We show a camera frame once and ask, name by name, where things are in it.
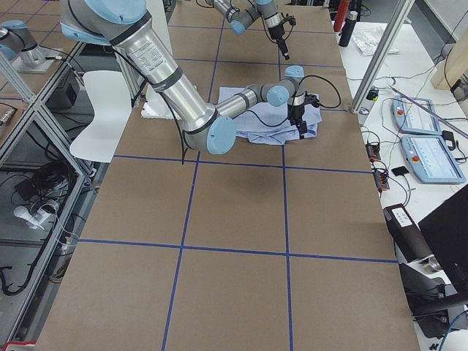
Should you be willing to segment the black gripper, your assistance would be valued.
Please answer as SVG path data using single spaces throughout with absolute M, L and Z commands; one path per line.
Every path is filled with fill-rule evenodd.
M 278 49 L 282 54 L 285 60 L 290 59 L 289 50 L 286 44 L 286 41 L 283 39 L 284 36 L 284 26 L 282 23 L 277 23 L 276 25 L 268 25 L 268 33 L 270 38 L 273 41 L 276 41 Z
M 303 115 L 305 112 L 304 104 L 301 105 L 287 105 L 287 118 L 290 124 L 295 124 L 298 129 L 299 139 L 305 138 L 305 134 L 308 132 L 307 123 L 303 121 Z

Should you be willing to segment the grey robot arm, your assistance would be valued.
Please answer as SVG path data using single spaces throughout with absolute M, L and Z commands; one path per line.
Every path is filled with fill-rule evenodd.
M 277 84 L 250 85 L 212 105 L 196 91 L 167 46 L 152 27 L 145 1 L 61 1 L 61 30 L 65 37 L 121 49 L 135 70 L 162 95 L 182 120 L 181 139 L 194 150 L 225 154 L 234 145 L 234 118 L 260 102 L 287 105 L 286 119 L 301 135 L 306 94 L 303 68 L 290 66 Z
M 231 1 L 205 1 L 227 20 L 236 35 L 243 34 L 256 20 L 261 19 L 267 38 L 277 45 L 285 60 L 290 59 L 287 39 L 296 26 L 294 15 L 279 13 L 274 1 L 248 1 L 244 10 L 234 6 Z

